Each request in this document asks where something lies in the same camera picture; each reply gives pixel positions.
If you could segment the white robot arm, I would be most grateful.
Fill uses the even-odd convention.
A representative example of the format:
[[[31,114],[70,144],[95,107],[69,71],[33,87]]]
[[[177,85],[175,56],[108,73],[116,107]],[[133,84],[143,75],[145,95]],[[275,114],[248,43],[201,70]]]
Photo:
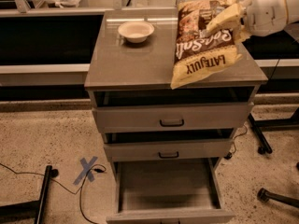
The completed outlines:
[[[299,21],[299,0],[243,0],[224,9],[206,26],[206,36],[229,29],[236,39],[268,36]]]

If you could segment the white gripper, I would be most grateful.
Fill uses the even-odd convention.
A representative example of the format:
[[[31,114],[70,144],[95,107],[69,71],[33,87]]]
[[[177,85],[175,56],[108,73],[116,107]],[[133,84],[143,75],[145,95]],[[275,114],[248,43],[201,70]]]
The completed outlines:
[[[234,42],[242,43],[252,35],[268,36],[280,32],[287,25],[285,0],[244,0],[241,5],[234,3],[224,9],[209,22],[206,31],[214,34],[223,29],[234,29]]]

